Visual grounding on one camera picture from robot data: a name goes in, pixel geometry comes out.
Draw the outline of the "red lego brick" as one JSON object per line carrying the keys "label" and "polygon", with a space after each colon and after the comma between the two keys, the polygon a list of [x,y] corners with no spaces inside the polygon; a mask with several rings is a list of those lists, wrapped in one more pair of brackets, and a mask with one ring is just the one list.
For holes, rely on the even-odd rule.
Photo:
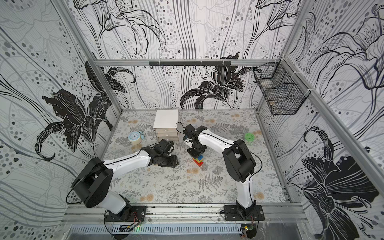
{"label": "red lego brick", "polygon": [[193,161],[200,167],[203,163],[199,164],[196,160],[193,159]]}

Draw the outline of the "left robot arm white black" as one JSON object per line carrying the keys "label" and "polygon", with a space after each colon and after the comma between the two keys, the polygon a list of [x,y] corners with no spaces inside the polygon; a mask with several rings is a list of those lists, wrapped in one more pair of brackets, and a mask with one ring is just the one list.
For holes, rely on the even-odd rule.
{"label": "left robot arm white black", "polygon": [[143,148],[136,153],[114,160],[90,160],[75,178],[71,189],[87,208],[101,207],[112,214],[129,213],[129,201],[110,190],[111,182],[129,172],[157,165],[175,168],[178,157],[169,153],[157,153],[153,148]]}

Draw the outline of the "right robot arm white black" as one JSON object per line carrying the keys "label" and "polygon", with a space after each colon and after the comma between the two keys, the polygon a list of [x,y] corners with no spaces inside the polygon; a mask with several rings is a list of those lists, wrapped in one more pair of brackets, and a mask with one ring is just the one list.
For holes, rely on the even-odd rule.
{"label": "right robot arm white black", "polygon": [[183,141],[189,146],[187,152],[198,159],[210,148],[221,154],[230,177],[236,182],[237,204],[243,211],[256,207],[251,191],[251,177],[255,173],[256,161],[243,140],[231,141],[209,130],[184,130]]}

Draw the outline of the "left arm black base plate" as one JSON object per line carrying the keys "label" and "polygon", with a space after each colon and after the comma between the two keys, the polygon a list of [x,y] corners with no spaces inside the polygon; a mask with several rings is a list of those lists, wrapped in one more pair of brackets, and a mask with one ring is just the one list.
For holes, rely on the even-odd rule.
{"label": "left arm black base plate", "polygon": [[114,222],[132,222],[140,223],[144,221],[146,216],[147,206],[128,206],[118,214],[113,214],[107,210],[105,214],[105,221],[108,223]]}

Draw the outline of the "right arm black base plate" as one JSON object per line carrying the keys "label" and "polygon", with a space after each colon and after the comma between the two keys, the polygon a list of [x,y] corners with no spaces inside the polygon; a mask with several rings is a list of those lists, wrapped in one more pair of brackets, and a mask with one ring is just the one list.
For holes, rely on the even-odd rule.
{"label": "right arm black base plate", "polygon": [[250,206],[244,209],[242,206],[224,205],[224,209],[220,211],[228,222],[236,221],[264,221],[265,215],[261,205]]}

